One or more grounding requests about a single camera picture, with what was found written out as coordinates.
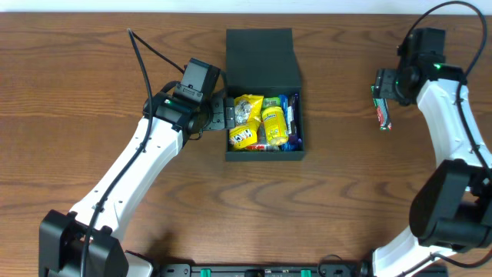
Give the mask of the yellow Hacks candy bag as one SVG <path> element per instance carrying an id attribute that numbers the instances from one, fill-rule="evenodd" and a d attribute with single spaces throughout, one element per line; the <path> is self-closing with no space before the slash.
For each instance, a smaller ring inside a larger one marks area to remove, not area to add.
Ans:
<path id="1" fill-rule="evenodd" d="M 231 147 L 241 150 L 258 141 L 263 95 L 241 95 L 234 100 L 235 127 L 229 132 Z"/>

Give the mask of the dark green box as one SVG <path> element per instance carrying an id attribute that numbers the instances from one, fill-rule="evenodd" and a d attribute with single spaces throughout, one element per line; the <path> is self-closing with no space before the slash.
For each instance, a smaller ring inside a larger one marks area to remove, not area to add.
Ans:
<path id="1" fill-rule="evenodd" d="M 226 144 L 228 162 L 300 161 L 305 156 L 301 71 L 295 56 L 292 30 L 228 29 L 226 79 L 230 97 L 295 95 L 294 121 L 300 143 L 294 151 L 235 151 Z"/>

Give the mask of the green red chocolate bar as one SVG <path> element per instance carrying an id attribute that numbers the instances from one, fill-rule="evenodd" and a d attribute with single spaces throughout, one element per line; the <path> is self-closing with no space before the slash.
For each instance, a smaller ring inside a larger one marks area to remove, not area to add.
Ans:
<path id="1" fill-rule="evenodd" d="M 390 131 L 392 129 L 391 118 L 389 109 L 387 106 L 387 99 L 376 98 L 375 94 L 376 86 L 371 86 L 371 94 L 373 95 L 373 103 L 376 108 L 377 120 L 379 122 L 379 128 L 381 131 Z"/>

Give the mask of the green snack bag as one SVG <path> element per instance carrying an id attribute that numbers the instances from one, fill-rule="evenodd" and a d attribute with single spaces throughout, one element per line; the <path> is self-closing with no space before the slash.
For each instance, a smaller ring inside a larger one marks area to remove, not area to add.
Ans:
<path id="1" fill-rule="evenodd" d="M 264 111 L 266 108 L 269 108 L 271 106 L 279 106 L 279 105 L 280 105 L 280 99 L 278 97 L 264 98 L 261 111 Z M 247 146 L 245 149 L 248 151 L 259 151 L 259 152 L 279 152 L 281 150 L 278 145 L 270 145 L 268 143 L 263 122 L 260 124 L 258 128 L 257 138 L 258 140 L 256 143 Z"/>

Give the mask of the blue wafer bar wrapper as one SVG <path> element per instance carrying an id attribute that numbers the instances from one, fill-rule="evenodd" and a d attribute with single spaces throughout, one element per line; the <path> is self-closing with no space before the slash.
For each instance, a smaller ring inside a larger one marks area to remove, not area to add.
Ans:
<path id="1" fill-rule="evenodd" d="M 279 95 L 278 96 L 278 98 L 280 99 L 281 108 L 282 108 L 282 110 L 284 112 L 285 121 L 287 119 L 286 111 L 287 111 L 287 107 L 288 107 L 288 97 L 289 97 L 289 95 Z M 301 149 L 302 138 L 301 138 L 301 128 L 299 126 L 299 115 L 298 115 L 298 111 L 297 111 L 297 116 L 298 116 L 298 131 L 299 131 L 298 134 L 299 134 L 299 139 L 296 142 L 291 143 L 289 141 L 289 135 L 288 135 L 288 141 L 281 146 L 282 150 L 285 151 L 285 152 L 293 152 L 293 151 L 297 151 L 297 150 L 300 150 Z"/>

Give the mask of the yellow Mentos bottle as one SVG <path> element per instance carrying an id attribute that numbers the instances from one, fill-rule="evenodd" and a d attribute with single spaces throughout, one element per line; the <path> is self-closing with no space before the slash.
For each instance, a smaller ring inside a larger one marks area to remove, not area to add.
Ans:
<path id="1" fill-rule="evenodd" d="M 288 141 L 288 128 L 284 112 L 279 106 L 271 106 L 261 113 L 267 142 L 280 146 Z"/>

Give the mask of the dark blue Dairy Milk bar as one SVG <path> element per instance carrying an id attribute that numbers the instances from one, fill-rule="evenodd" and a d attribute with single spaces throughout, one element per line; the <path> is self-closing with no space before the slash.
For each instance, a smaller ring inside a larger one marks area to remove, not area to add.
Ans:
<path id="1" fill-rule="evenodd" d="M 296 142 L 299 139 L 298 131 L 298 94 L 293 94 L 288 97 L 288 107 L 286 111 L 289 141 Z"/>

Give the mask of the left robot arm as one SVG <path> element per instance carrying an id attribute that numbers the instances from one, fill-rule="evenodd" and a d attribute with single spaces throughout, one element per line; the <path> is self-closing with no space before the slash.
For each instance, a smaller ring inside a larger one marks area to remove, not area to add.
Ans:
<path id="1" fill-rule="evenodd" d="M 121 247 L 131 218 L 161 170 L 193 135 L 234 126 L 232 98 L 217 89 L 225 74 L 191 59 L 180 81 L 144 104 L 124 151 L 66 214 L 51 210 L 39 227 L 40 276 L 152 276 L 155 267 Z"/>

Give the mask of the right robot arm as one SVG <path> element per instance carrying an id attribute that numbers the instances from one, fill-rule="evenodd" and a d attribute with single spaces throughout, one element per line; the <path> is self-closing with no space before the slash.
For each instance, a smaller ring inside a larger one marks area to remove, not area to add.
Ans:
<path id="1" fill-rule="evenodd" d="M 387 100 L 417 105 L 437 164 L 411 204 L 409 226 L 374 250 L 373 276 L 412 276 L 491 244 L 491 153 L 470 110 L 464 72 L 446 64 L 444 43 L 441 29 L 411 31 L 397 50 L 398 67 L 379 69 L 371 87 L 382 130 L 391 129 Z"/>

